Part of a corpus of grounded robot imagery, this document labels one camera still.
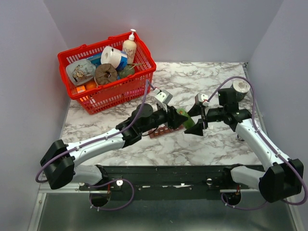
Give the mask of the brown weekly pill organizer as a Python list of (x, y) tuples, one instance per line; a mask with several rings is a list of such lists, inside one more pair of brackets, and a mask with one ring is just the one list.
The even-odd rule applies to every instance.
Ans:
[(166, 135), (166, 134), (169, 134), (169, 133), (181, 130), (181, 129), (184, 129), (183, 125), (181, 125), (180, 127), (176, 128), (176, 129), (171, 129), (171, 128), (168, 128), (167, 126), (163, 126), (163, 127), (159, 127), (158, 129), (153, 129), (153, 130), (149, 131), (147, 136), (149, 136), (150, 139), (158, 138), (158, 137), (161, 137), (163, 135)]

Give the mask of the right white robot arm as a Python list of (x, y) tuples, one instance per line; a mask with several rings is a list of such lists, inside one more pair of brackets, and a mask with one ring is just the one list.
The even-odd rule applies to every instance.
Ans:
[(300, 194), (303, 188), (303, 163), (284, 154), (256, 125), (252, 114), (247, 109), (239, 108), (234, 89), (218, 90), (218, 102), (219, 107), (208, 108), (208, 96), (198, 93), (188, 115), (201, 118), (185, 133), (202, 136), (210, 122), (224, 122), (248, 144), (264, 168), (261, 172), (240, 164), (226, 167), (221, 177), (222, 185), (231, 189), (238, 183), (244, 184), (259, 190), (269, 203)]

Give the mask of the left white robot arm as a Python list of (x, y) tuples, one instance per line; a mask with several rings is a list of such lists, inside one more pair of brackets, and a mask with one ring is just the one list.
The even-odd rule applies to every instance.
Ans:
[(73, 182), (90, 184), (96, 190), (102, 190), (107, 183), (103, 167), (85, 166), (84, 162), (103, 153), (123, 149), (142, 139), (143, 133), (164, 124), (170, 129), (177, 129), (187, 117), (177, 112), (173, 106), (166, 110), (140, 104), (131, 116), (115, 128), (99, 136), (65, 144), (56, 140), (49, 147), (40, 161), (42, 172), (52, 190), (57, 190)]

